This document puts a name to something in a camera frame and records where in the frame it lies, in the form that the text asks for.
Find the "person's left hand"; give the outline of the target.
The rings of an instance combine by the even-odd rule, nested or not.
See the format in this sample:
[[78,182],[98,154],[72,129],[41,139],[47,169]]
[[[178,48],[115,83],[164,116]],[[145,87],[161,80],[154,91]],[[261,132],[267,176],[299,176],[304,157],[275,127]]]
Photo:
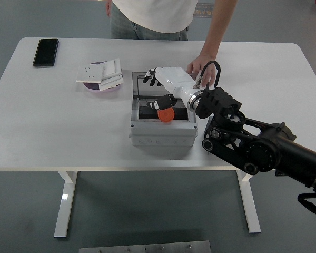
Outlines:
[[[192,75],[198,75],[202,73],[205,68],[205,65],[210,61],[214,61],[215,56],[207,55],[201,53],[198,57],[196,57],[192,62],[190,62],[187,66],[186,72]],[[207,84],[211,87],[214,84],[216,76],[216,68],[214,64],[210,64],[206,67],[204,73],[202,74],[202,82],[201,86],[206,87]]]

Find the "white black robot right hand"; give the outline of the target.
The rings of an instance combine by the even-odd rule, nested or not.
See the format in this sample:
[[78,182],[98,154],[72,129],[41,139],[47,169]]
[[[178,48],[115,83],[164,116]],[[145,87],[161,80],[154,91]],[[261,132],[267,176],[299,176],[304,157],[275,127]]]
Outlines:
[[202,96],[202,90],[196,88],[196,82],[181,67],[157,67],[148,70],[143,83],[151,80],[150,86],[157,81],[158,84],[172,94],[176,99],[181,99],[187,109],[195,112]]

